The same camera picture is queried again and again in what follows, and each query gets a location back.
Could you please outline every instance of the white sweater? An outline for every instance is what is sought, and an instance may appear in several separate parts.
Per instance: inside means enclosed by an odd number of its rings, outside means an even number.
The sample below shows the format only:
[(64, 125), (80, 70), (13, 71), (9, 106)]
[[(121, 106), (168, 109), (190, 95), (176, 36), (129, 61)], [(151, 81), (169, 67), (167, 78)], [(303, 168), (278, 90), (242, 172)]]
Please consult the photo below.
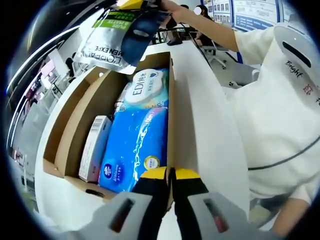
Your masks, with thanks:
[[(257, 81), (230, 99), (249, 168), (287, 159), (320, 136), (320, 97), (303, 69), (274, 39), (274, 28), (235, 32), (244, 62), (262, 64)], [(267, 169), (249, 171), (252, 198), (293, 193), (310, 203), (320, 181), (320, 141), (302, 155)]]

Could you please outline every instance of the open cardboard box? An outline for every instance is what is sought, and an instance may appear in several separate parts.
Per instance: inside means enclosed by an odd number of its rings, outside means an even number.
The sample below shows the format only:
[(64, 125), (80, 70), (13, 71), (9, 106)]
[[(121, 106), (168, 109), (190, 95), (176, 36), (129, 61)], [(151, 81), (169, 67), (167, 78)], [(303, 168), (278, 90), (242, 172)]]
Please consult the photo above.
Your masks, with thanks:
[[(174, 163), (174, 73), (169, 52), (147, 55), (135, 72), (147, 68), (169, 68), (169, 111), (167, 170)], [(115, 111), (115, 102), (132, 76), (108, 70), (96, 78), (99, 67), (94, 68), (77, 86), (59, 113), (51, 130), (43, 155), (43, 170), (51, 175), (65, 178), (88, 194), (109, 200), (116, 193), (87, 183), (78, 176), (84, 146), (91, 125), (98, 115), (110, 116)]]

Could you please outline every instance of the blue tissue package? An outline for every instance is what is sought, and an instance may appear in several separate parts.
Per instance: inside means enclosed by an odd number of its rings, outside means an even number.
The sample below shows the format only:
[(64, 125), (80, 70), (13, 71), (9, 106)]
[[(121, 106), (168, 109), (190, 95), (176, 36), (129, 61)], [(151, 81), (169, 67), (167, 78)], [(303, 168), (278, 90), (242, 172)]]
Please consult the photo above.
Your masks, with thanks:
[(126, 89), (118, 111), (150, 109), (169, 105), (169, 69), (144, 69), (137, 72)]
[(101, 164), (99, 186), (130, 192), (141, 174), (167, 165), (168, 108), (115, 115)]

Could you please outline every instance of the white counter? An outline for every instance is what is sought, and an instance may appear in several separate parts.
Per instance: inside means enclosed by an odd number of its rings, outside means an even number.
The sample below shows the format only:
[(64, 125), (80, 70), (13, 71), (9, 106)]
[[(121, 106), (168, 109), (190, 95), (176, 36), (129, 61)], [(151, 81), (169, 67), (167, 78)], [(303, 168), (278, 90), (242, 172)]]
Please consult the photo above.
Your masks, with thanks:
[[(218, 191), (249, 213), (247, 163), (235, 119), (210, 66), (191, 41), (181, 45), (151, 45), (145, 54), (170, 51), (176, 80), (175, 133), (177, 166), (201, 175), (209, 191)], [(63, 230), (76, 230), (91, 221), (103, 203), (64, 179), (43, 172), (43, 155), (49, 133), (72, 91), (83, 80), (79, 76), (64, 92), (45, 126), (37, 152), (35, 193), (39, 212), (52, 218)], [(166, 238), (175, 215), (168, 214), (159, 236)]]

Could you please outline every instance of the office chair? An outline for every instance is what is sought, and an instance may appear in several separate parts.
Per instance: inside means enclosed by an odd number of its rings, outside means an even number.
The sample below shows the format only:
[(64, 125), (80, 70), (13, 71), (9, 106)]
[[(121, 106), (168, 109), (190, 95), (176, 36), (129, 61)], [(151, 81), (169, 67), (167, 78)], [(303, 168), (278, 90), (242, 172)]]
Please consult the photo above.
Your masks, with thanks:
[(213, 60), (216, 60), (222, 66), (222, 69), (226, 69), (226, 62), (227, 61), (220, 59), (216, 55), (216, 52), (217, 51), (228, 52), (229, 50), (227, 48), (215, 43), (214, 41), (212, 41), (212, 43), (213, 43), (213, 46), (201, 46), (203, 53), (205, 55), (208, 55), (206, 53), (208, 53), (209, 51), (212, 51), (212, 55), (208, 56), (208, 62), (211, 63)]

